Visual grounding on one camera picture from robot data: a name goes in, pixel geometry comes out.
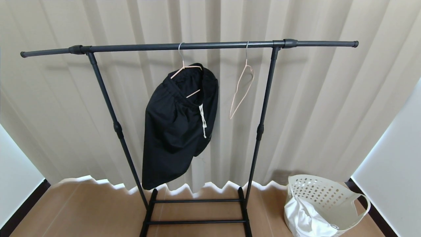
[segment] horizontal bar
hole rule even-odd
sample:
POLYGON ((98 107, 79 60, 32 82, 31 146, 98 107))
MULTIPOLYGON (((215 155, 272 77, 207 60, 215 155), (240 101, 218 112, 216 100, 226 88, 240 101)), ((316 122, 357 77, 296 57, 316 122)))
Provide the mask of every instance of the horizontal bar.
POLYGON ((183 199, 183 200, 155 200, 154 203, 184 203, 184 202, 240 202, 240 199, 183 199))
MULTIPOLYGON (((131 45, 107 45, 107 46, 72 46, 69 48, 49 49, 40 51, 21 52, 22 57, 32 57, 52 54, 85 54, 87 52, 117 52, 117 51, 155 51, 177 50, 179 43, 163 44, 131 44, 131 45)), ((239 42, 210 42, 210 43, 183 43, 180 49, 216 49, 216 48, 293 48, 305 46, 325 47, 357 47, 358 41, 298 41, 293 39, 273 41, 239 41, 239 42)))
POLYGON ((176 224, 221 224, 244 223, 246 220, 214 220, 214 221, 148 221, 146 225, 176 225, 176 224))

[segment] white wall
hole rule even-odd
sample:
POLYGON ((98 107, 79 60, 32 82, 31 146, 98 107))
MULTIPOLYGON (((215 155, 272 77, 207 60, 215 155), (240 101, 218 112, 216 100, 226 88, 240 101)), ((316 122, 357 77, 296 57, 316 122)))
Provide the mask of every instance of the white wall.
POLYGON ((403 237, 421 236, 421 81, 352 178, 403 237))
POLYGON ((0 228, 44 180, 0 125, 0 228))

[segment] beige curtain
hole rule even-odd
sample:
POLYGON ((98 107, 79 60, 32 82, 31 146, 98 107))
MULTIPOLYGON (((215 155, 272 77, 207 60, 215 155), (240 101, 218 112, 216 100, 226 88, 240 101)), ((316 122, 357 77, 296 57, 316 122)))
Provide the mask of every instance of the beige curtain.
MULTIPOLYGON (((421 1, 1 1, 0 122, 52 183, 91 175, 135 186, 86 56, 23 59, 20 51, 72 45, 240 40, 359 40, 358 48, 281 50, 254 180, 309 173, 346 181, 421 75, 421 1)), ((212 141, 169 183, 193 190, 247 182, 271 49, 249 49, 255 81, 232 120, 244 49, 184 51, 219 79, 212 141)), ((144 110, 181 66, 176 51, 97 53, 141 175, 144 110)), ((239 97, 247 89, 247 77, 239 97)))

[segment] basket handle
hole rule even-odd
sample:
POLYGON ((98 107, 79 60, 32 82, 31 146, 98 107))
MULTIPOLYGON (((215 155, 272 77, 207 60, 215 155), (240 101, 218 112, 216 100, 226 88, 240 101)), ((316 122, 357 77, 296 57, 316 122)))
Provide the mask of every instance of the basket handle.
POLYGON ((362 195, 362 194, 357 194, 357 195, 355 195, 355 199, 353 200, 353 202, 355 201, 355 200, 357 200, 359 197, 364 197, 365 198, 365 200, 367 201, 367 209, 365 210, 365 212, 363 212, 363 213, 361 213, 359 216, 358 216, 358 219, 357 219, 357 221, 355 222, 355 224, 354 224, 354 226, 356 226, 361 220, 362 220, 362 218, 365 216, 365 215, 367 215, 367 213, 368 213, 368 211, 370 210, 370 208, 371 208, 371 202, 370 202, 370 200, 367 198, 367 196, 365 196, 365 195, 362 195))

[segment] black shorts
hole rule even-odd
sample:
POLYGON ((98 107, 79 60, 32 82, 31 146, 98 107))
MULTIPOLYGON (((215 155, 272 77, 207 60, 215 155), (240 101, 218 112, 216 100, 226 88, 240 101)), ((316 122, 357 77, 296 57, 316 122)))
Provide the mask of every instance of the black shorts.
POLYGON ((212 136, 218 107, 218 80, 201 64, 177 71, 156 88, 145 118, 142 186, 153 189, 183 175, 212 136), (189 98, 191 93, 200 91, 189 98), (200 106, 203 105, 203 128, 200 106))

